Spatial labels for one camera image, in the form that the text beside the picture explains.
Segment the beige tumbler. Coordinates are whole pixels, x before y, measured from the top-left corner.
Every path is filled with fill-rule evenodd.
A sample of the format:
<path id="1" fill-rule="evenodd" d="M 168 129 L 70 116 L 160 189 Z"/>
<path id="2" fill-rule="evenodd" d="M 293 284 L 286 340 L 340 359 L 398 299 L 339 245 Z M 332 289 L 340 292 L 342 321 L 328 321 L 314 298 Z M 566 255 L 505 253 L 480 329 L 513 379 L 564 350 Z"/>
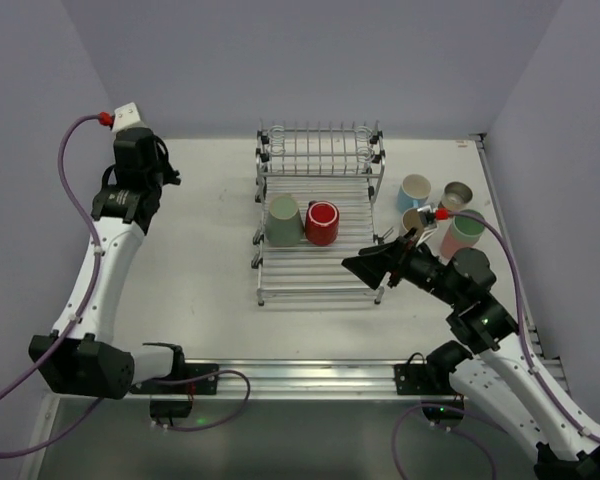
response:
<path id="1" fill-rule="evenodd" d="M 402 215 L 400 234 L 405 235 L 410 231 L 414 231 L 416 236 L 420 236 L 424 231 L 424 226 L 417 208 L 410 208 Z"/>

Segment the light green tumbler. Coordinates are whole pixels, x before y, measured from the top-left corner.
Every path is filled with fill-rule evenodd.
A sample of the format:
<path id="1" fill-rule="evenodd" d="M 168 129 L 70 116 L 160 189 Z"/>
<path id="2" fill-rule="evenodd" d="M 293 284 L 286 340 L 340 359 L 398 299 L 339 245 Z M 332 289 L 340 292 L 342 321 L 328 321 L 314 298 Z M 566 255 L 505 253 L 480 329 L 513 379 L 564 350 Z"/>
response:
<path id="1" fill-rule="evenodd" d="M 465 209 L 452 216 L 449 227 L 452 238 L 465 246 L 475 245 L 484 233 L 485 226 L 480 222 L 483 215 L 475 210 Z"/>

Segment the light blue mug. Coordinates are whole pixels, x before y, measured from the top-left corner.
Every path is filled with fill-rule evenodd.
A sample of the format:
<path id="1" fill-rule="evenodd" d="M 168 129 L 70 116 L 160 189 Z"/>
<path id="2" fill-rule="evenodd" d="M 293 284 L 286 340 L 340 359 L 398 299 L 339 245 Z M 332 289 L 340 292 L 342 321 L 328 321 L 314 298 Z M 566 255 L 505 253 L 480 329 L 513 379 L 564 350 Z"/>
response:
<path id="1" fill-rule="evenodd" d="M 431 193 L 430 181 L 420 174 L 407 175 L 399 187 L 396 207 L 400 213 L 424 206 Z"/>

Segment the cream and brown cup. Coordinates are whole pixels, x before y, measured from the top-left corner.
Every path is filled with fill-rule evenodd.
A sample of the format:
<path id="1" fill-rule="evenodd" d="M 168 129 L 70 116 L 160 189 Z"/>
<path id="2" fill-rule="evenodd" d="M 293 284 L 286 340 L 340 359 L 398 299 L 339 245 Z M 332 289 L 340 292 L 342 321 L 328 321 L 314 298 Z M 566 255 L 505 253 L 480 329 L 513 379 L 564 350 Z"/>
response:
<path id="1" fill-rule="evenodd" d="M 452 181 L 443 190 L 438 207 L 449 211 L 465 209 L 473 199 L 473 190 L 463 182 Z"/>

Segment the pink tumbler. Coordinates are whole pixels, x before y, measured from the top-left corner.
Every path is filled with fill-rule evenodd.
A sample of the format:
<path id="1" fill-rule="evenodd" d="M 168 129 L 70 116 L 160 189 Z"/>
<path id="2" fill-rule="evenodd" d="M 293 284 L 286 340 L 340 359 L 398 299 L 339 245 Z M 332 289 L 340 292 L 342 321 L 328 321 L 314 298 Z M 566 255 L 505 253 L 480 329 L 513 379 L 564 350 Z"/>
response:
<path id="1" fill-rule="evenodd" d="M 472 247 L 474 244 L 474 237 L 463 234 L 451 225 L 445 233 L 439 251 L 444 258 L 450 259 L 458 250 Z"/>

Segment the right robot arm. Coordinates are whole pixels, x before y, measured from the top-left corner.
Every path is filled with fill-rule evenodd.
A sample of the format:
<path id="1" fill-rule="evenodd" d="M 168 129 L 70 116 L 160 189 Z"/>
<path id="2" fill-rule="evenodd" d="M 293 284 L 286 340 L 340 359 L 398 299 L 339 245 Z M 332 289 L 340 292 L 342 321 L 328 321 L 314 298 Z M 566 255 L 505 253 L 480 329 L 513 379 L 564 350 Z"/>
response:
<path id="1" fill-rule="evenodd" d="M 450 306 L 454 338 L 427 356 L 429 371 L 514 439 L 537 478 L 600 479 L 600 425 L 538 361 L 492 295 L 496 276 L 482 251 L 463 248 L 442 263 L 406 234 L 341 264 L 372 289 L 405 280 Z"/>

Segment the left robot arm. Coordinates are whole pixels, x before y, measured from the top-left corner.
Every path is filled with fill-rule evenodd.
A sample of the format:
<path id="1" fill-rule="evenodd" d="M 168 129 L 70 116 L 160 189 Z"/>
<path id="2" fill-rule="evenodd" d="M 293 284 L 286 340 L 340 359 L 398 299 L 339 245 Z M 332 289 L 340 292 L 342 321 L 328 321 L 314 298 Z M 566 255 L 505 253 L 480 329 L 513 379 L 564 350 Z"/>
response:
<path id="1" fill-rule="evenodd" d="M 161 342 L 134 351 L 113 344 L 119 301 L 134 257 L 160 208 L 163 189 L 178 185 L 164 142 L 147 127 L 116 133 L 114 163 L 87 214 L 90 240 L 66 307 L 29 356 L 58 394 L 121 399 L 135 385 L 171 377 L 180 347 Z"/>

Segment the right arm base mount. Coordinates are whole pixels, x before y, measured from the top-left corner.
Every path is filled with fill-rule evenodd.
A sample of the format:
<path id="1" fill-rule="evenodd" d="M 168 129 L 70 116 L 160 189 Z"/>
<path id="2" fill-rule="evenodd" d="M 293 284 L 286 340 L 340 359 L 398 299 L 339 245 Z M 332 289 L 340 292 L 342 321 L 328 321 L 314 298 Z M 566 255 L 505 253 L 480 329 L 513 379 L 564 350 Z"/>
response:
<path id="1" fill-rule="evenodd" d="M 455 392 L 448 379 L 425 356 L 416 352 L 407 360 L 393 365 L 394 383 L 398 395 L 418 396 L 424 403 L 437 403 L 437 406 L 422 407 L 425 418 L 434 426 L 458 427 L 464 418 L 463 413 L 448 409 L 464 408 L 464 397 Z"/>

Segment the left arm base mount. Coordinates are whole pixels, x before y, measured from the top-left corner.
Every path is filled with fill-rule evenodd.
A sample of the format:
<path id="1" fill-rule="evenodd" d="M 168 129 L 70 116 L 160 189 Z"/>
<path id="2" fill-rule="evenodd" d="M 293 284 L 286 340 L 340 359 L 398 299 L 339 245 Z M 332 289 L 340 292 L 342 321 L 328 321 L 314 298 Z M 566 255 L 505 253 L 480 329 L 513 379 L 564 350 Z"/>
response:
<path id="1" fill-rule="evenodd" d="M 193 410 L 197 395 L 212 396 L 217 393 L 219 365 L 217 363 L 189 363 L 176 370 L 168 380 L 185 380 L 208 374 L 209 377 L 183 385 L 163 385 L 155 382 L 144 382 L 131 387 L 131 395 L 149 397 L 149 417 L 158 424 L 172 427 L 176 420 L 184 420 Z"/>

